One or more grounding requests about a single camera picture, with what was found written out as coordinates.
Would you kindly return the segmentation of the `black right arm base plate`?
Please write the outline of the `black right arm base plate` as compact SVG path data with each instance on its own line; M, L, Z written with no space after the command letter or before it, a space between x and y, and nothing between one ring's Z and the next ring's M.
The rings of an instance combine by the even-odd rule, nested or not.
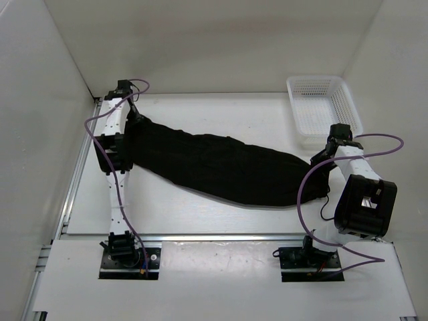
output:
M279 247L272 256L280 261L283 283L343 282L337 252L319 252L302 247Z

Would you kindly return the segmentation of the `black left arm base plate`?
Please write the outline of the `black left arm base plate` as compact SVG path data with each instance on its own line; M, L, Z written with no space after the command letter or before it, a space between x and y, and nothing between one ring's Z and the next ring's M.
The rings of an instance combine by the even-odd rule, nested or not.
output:
M142 257L142 250L130 263L113 260L104 249L98 278L101 280L158 280L161 265L161 247L147 247L148 267Z

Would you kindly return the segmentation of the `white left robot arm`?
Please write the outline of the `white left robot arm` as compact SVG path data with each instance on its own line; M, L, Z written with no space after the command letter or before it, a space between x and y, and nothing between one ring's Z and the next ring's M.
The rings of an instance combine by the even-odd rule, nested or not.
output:
M132 98L109 93L103 100L99 129L94 132L94 149L110 193L110 228L105 244L107 255L125 268L143 268L145 255L141 242L126 216L126 190L132 162L124 145L128 116L135 111Z

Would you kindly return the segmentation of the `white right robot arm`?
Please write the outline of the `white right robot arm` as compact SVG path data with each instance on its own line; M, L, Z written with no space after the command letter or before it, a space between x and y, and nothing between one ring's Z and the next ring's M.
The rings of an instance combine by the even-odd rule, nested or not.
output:
M314 268L351 241L385 236L393 214L397 186L373 171L364 157L361 144L357 142L330 141L311 159L311 163L312 169L298 190L298 206L301 205L306 181L314 173L328 175L333 167L338 167L346 180L333 222L310 231L298 209L300 223L308 233L300 250L300 259L304 265Z

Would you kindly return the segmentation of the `black trousers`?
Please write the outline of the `black trousers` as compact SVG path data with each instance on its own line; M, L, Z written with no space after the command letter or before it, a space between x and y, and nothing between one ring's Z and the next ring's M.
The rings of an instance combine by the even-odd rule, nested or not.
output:
M290 207L327 197L328 175L301 158L230 136L190 134L145 116L128 120L124 145L134 165L187 189L240 205Z

